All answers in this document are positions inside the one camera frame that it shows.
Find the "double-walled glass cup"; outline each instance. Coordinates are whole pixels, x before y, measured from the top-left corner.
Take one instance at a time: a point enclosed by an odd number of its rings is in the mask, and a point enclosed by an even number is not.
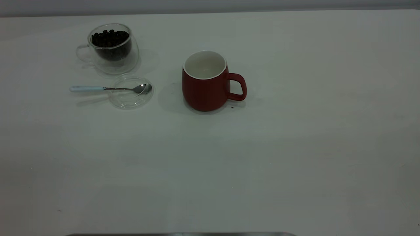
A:
[[[92,43],[92,36],[110,30],[124,31],[129,34],[127,40],[111,47],[99,47]],[[89,48],[90,58],[83,57],[80,49]],[[123,24],[105,24],[93,29],[87,36],[87,44],[83,44],[76,49],[77,57],[86,62],[94,64],[97,69],[109,75],[120,75],[133,69],[139,60],[139,47],[132,35],[131,29]]]

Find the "white table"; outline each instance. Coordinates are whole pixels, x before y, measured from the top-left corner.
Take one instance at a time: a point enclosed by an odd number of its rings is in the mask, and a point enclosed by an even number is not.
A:
[[[140,109],[71,85],[94,27],[137,38]],[[420,233],[420,11],[0,18],[0,234]],[[191,53],[223,54],[248,97],[199,113]],[[240,93],[239,84],[232,91]]]

